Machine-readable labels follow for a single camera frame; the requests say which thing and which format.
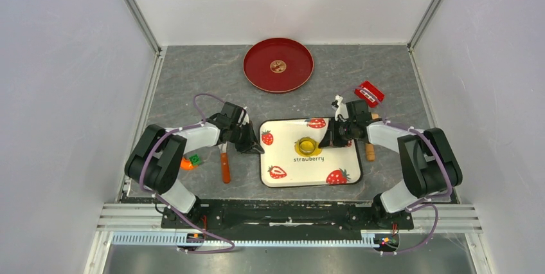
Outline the yellow dough lump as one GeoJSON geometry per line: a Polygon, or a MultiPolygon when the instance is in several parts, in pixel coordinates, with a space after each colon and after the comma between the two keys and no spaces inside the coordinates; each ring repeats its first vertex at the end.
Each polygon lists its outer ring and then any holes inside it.
{"type": "Polygon", "coordinates": [[[317,149],[316,149],[315,152],[314,152],[313,154],[311,154],[310,156],[304,156],[304,155],[302,155],[302,154],[299,152],[299,150],[297,149],[297,142],[298,142],[298,141],[296,141],[295,144],[294,144],[294,149],[295,149],[296,153],[299,154],[300,156],[303,156],[303,157],[312,157],[312,156],[317,156],[317,155],[320,155],[320,154],[321,154],[322,149],[320,149],[320,148],[318,147],[319,144],[318,144],[317,141],[316,141],[317,149]]]}

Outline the metal spatula orange handle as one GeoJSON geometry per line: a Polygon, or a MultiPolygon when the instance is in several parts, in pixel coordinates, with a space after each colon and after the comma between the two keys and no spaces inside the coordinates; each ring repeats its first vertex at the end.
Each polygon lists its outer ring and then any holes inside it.
{"type": "Polygon", "coordinates": [[[229,168],[227,147],[228,147],[227,143],[219,144],[222,181],[225,184],[228,184],[231,182],[231,173],[229,168]]]}

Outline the white strawberry tray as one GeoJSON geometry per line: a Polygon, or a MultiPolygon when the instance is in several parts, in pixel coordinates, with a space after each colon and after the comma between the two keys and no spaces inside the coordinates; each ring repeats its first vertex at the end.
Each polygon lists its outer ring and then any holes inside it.
{"type": "Polygon", "coordinates": [[[351,185],[362,178],[356,144],[324,148],[320,155],[303,157],[294,144],[311,137],[318,143],[325,135],[329,118],[269,120],[260,126],[260,178],[270,188],[320,185],[351,185]]]}

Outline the wooden roller with handle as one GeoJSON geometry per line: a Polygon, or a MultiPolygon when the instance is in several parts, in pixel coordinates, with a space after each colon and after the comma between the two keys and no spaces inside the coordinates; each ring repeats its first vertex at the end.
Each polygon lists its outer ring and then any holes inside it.
{"type": "MultiPolygon", "coordinates": [[[[371,113],[371,118],[373,120],[376,120],[376,119],[379,119],[380,116],[377,113],[371,113]]],[[[375,155],[374,146],[368,141],[365,142],[364,146],[365,146],[366,160],[369,162],[375,161],[376,155],[375,155]]]]}

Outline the round metal cookie cutter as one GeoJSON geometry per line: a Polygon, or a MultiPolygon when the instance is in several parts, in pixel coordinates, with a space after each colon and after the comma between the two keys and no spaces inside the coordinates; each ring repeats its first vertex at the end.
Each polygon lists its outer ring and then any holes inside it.
{"type": "Polygon", "coordinates": [[[310,156],[317,149],[316,141],[311,137],[303,137],[297,142],[297,149],[304,156],[310,156]]]}

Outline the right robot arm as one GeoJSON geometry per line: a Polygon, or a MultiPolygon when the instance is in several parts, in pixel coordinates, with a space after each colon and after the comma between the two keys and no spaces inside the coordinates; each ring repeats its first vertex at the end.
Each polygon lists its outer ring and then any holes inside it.
{"type": "Polygon", "coordinates": [[[373,200],[371,220],[387,228],[402,211],[412,212],[434,198],[449,197],[463,174],[445,133],[437,128],[416,129],[381,117],[374,118],[364,100],[344,102],[337,95],[319,147],[345,147],[361,141],[396,152],[402,180],[373,200]]]}

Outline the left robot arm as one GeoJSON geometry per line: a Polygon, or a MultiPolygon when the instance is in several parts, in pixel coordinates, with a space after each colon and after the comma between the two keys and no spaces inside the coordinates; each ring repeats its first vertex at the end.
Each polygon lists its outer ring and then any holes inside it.
{"type": "Polygon", "coordinates": [[[231,143],[243,154],[263,154],[247,111],[224,103],[220,112],[201,123],[165,129],[156,124],[145,128],[125,163],[124,173],[177,210],[177,220],[187,228],[197,226],[202,212],[199,198],[178,179],[183,156],[205,147],[231,143]]]}

